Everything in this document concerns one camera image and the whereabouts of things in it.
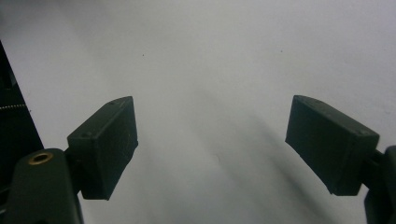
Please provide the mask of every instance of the white surface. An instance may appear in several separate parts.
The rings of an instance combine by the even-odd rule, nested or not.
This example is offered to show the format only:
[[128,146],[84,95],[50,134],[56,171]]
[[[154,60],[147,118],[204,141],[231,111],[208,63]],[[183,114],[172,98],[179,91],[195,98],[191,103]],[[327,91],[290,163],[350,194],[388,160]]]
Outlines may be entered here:
[[396,2],[0,1],[45,147],[134,97],[140,146],[86,223],[364,223],[284,143],[292,95],[395,144]]

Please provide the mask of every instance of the white table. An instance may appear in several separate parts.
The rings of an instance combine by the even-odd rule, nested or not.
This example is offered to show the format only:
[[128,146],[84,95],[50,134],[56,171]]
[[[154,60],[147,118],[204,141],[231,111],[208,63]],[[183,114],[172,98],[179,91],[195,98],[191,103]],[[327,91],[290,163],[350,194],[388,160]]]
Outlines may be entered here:
[[86,223],[365,223],[284,143],[294,94],[396,133],[396,2],[1,1],[45,147],[134,97],[139,147]]

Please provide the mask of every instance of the metal ring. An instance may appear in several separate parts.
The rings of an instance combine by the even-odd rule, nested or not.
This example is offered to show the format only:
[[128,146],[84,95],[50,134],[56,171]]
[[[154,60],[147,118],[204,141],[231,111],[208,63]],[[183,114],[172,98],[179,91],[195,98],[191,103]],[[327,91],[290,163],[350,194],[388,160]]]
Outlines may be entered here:
[[50,161],[53,157],[53,154],[50,152],[42,152],[34,155],[32,158],[29,159],[30,165],[39,165],[41,163]]

